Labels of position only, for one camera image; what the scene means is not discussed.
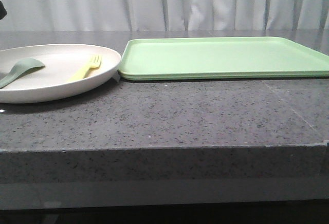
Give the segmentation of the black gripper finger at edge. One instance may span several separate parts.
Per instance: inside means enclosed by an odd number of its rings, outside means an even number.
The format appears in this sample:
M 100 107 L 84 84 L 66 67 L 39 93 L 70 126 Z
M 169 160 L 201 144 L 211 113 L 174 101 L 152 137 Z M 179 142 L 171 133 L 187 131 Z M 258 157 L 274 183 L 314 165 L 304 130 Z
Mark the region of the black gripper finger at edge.
M 4 7 L 2 1 L 0 1 L 0 20 L 2 20 L 7 15 L 7 10 Z

